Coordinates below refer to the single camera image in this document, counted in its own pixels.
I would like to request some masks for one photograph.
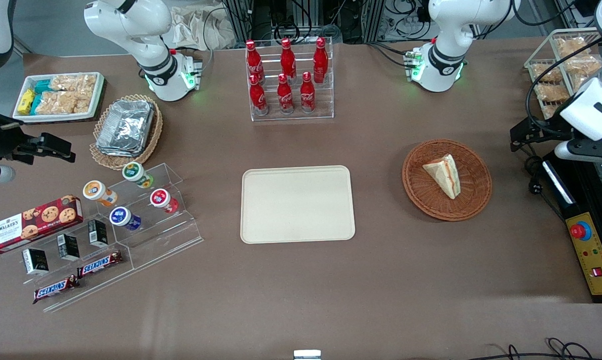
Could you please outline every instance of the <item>small black and white box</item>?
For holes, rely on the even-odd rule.
[[[50,270],[46,252],[38,248],[27,248],[21,252],[27,275],[43,275]]]
[[[99,248],[108,246],[108,231],[101,221],[91,219],[88,223],[88,233],[90,234],[90,245]]]
[[[56,237],[56,244],[59,248],[59,258],[65,260],[78,260],[79,256],[79,245],[77,244],[77,238],[67,234],[61,234]]]

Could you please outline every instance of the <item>red button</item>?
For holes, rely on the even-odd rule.
[[[601,268],[592,268],[592,276],[594,278],[598,278],[599,276],[602,276],[602,269]]]
[[[585,227],[580,223],[570,226],[570,234],[576,239],[583,239],[586,236]]]

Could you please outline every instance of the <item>woven bread basket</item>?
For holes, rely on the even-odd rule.
[[[424,169],[423,164],[451,154],[458,170],[461,193],[452,200]],[[463,221],[483,210],[493,193],[486,163],[462,143],[433,139],[417,145],[403,162],[403,187],[425,214],[445,221]]]
[[[152,127],[150,128],[150,132],[148,133],[148,136],[147,136],[145,150],[143,151],[143,153],[141,153],[141,155],[139,155],[137,157],[106,155],[99,151],[99,149],[97,148],[96,142],[93,144],[90,144],[90,153],[91,153],[94,161],[97,162],[98,164],[101,164],[102,166],[109,167],[110,169],[114,169],[114,170],[123,169],[123,166],[125,166],[125,164],[127,164],[129,162],[137,162],[139,164],[143,164],[144,162],[146,162],[148,160],[148,158],[150,158],[150,155],[152,155],[152,152],[157,147],[157,143],[159,142],[159,137],[161,137],[161,130],[164,127],[164,117],[161,114],[161,110],[159,110],[159,106],[157,105],[157,103],[154,100],[152,100],[152,98],[149,98],[148,96],[145,96],[145,95],[134,94],[134,95],[123,96],[122,98],[119,98],[119,100],[147,101],[148,103],[151,103],[152,105],[154,105],[154,115],[152,116]],[[103,123],[104,123],[105,119],[108,117],[111,107],[112,107],[112,104],[109,105],[105,111],[103,111],[103,113],[99,117],[99,121],[97,121],[97,124],[94,126],[93,134],[94,134],[95,141],[99,137],[99,134],[101,133],[101,131],[103,129]]]

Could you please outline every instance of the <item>coca-cola bottle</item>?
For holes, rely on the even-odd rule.
[[[326,52],[326,39],[316,39],[316,50],[314,51],[314,82],[323,84],[328,72],[328,53]]]
[[[290,84],[294,84],[297,81],[297,60],[295,59],[295,53],[291,49],[292,43],[289,38],[283,38],[281,40],[281,70]]]
[[[259,77],[250,75],[250,100],[254,106],[254,114],[256,116],[264,116],[270,111],[268,103],[265,100],[265,91],[259,85]]]
[[[281,108],[283,114],[292,114],[295,111],[295,106],[292,104],[292,89],[288,84],[288,78],[285,73],[279,73],[278,75],[278,105]]]
[[[310,114],[315,111],[315,85],[312,84],[310,71],[303,73],[303,84],[301,84],[301,110]]]
[[[246,61],[248,62],[249,75],[256,75],[259,80],[259,84],[263,84],[265,81],[265,73],[263,72],[263,62],[261,55],[257,51],[255,42],[251,39],[245,42],[245,48],[248,50]]]

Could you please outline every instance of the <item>table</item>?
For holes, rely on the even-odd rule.
[[[428,93],[363,45],[335,52],[335,118],[303,125],[251,123],[243,50],[218,51],[201,91],[160,102],[161,141],[148,166],[166,162],[205,241],[45,314],[14,281],[22,268],[0,256],[0,360],[289,359],[321,349],[326,360],[463,359],[547,351],[544,338],[576,341],[602,356],[602,305],[591,304],[564,224],[528,193],[523,155],[509,129],[525,111],[523,62],[541,38],[475,41],[463,77]],[[415,43],[404,43],[404,49]],[[100,71],[105,104],[153,96],[129,55],[24,57],[26,73]],[[16,164],[0,185],[0,219],[86,181],[118,182],[88,146],[94,123],[42,125],[72,142],[75,164]],[[459,223],[420,212],[401,166],[416,144],[449,138],[484,159],[493,195]],[[351,240],[244,244],[241,178],[266,167],[349,168]]]

